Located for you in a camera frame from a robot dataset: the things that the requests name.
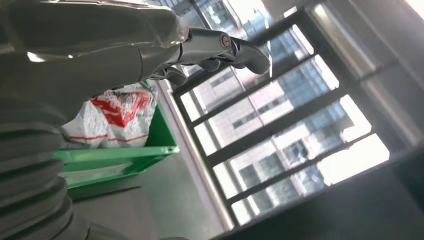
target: screw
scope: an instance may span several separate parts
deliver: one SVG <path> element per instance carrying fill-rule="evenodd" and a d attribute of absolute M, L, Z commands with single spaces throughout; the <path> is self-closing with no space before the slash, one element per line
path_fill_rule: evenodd
<path fill-rule="evenodd" d="M 229 47 L 231 47 L 231 37 L 230 37 L 228 34 L 223 33 L 223 34 L 221 35 L 221 45 L 222 45 L 225 49 L 228 49 Z"/>

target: white plastic bag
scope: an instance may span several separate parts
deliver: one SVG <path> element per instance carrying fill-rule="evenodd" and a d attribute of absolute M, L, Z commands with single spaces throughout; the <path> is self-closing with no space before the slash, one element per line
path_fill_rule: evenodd
<path fill-rule="evenodd" d="M 143 147 L 157 105 L 157 91 L 144 83 L 108 90 L 85 102 L 63 126 L 66 149 Z"/>

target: sunlight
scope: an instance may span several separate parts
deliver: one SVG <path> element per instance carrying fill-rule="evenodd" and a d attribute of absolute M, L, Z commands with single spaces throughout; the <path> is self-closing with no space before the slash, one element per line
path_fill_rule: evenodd
<path fill-rule="evenodd" d="M 294 14 L 295 12 L 298 11 L 298 8 L 296 6 L 290 8 L 288 11 L 286 11 L 285 13 L 283 13 L 283 17 L 287 18 L 288 16 Z"/>
<path fill-rule="evenodd" d="M 343 131 L 342 137 L 345 141 L 351 142 L 371 131 L 370 122 L 350 96 L 342 97 L 340 105 L 354 124 Z M 325 183 L 332 185 L 388 160 L 389 155 L 389 150 L 374 134 L 348 149 L 325 158 L 318 163 L 318 168 L 324 176 Z"/>
<path fill-rule="evenodd" d="M 28 52 L 26 55 L 28 56 L 29 60 L 33 63 L 42 63 L 46 61 L 45 59 L 41 58 L 40 56 L 32 52 Z"/>
<path fill-rule="evenodd" d="M 424 19 L 424 1 L 423 0 L 405 0 L 418 15 Z"/>

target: gray floor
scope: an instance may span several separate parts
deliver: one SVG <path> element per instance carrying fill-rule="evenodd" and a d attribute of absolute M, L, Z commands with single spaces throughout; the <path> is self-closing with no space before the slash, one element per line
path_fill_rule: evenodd
<path fill-rule="evenodd" d="M 207 240 L 220 234 L 181 154 L 166 158 L 132 182 L 141 187 L 80 200 L 75 213 L 134 240 Z"/>
<path fill-rule="evenodd" d="M 180 154 L 165 159 L 139 177 L 159 239 L 207 240 L 221 232 L 205 208 Z"/>

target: green bin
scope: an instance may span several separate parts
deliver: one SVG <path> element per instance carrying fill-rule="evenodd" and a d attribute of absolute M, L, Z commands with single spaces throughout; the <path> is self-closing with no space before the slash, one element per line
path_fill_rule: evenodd
<path fill-rule="evenodd" d="M 60 175 L 72 189 L 139 174 L 179 151 L 158 105 L 144 147 L 61 150 L 56 156 L 64 160 Z"/>

